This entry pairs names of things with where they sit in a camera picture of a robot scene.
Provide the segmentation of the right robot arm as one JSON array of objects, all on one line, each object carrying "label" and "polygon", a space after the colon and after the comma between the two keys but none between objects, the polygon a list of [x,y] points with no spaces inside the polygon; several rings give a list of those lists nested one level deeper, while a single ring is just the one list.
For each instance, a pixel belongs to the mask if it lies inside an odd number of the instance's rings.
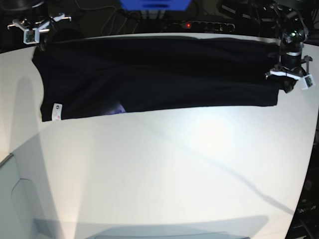
[{"label": "right robot arm", "polygon": [[44,104],[115,98],[155,101],[169,98],[233,98],[243,104],[272,105],[296,80],[271,74],[280,48],[244,36],[206,32],[120,36],[45,42],[44,29],[57,25],[43,0],[15,0],[13,23],[37,46],[32,62],[43,83]]}]

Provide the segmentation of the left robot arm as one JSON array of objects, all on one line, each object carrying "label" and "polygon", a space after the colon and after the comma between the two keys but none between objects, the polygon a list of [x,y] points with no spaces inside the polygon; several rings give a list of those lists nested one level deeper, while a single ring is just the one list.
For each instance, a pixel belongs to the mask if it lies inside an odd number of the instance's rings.
[{"label": "left robot arm", "polygon": [[280,45],[235,38],[123,37],[65,41],[36,49],[32,62],[47,85],[276,85],[304,74],[308,29],[302,0],[259,1],[272,13]]}]

